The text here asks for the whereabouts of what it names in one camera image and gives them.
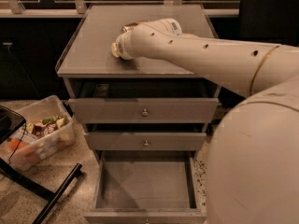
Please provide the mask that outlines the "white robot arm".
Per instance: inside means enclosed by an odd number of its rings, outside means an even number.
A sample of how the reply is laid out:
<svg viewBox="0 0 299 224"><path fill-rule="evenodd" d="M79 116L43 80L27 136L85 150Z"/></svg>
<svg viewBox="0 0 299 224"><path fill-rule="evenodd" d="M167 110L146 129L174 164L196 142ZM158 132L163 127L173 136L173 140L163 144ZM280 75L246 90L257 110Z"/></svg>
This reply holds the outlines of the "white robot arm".
<svg viewBox="0 0 299 224"><path fill-rule="evenodd" d="M129 27L111 49L166 60L242 96L211 139L207 224L299 224L296 47L185 35L163 19Z"/></svg>

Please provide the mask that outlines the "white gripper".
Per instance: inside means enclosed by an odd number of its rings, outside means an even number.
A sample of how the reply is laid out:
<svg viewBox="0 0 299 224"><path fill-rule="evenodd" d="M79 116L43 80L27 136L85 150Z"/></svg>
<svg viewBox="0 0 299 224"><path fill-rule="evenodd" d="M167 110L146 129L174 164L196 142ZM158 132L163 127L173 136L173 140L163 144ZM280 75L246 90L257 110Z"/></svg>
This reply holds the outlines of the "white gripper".
<svg viewBox="0 0 299 224"><path fill-rule="evenodd" d="M131 34L124 33L117 37L116 43L111 44L111 53L115 58L132 60L134 55L131 50Z"/></svg>

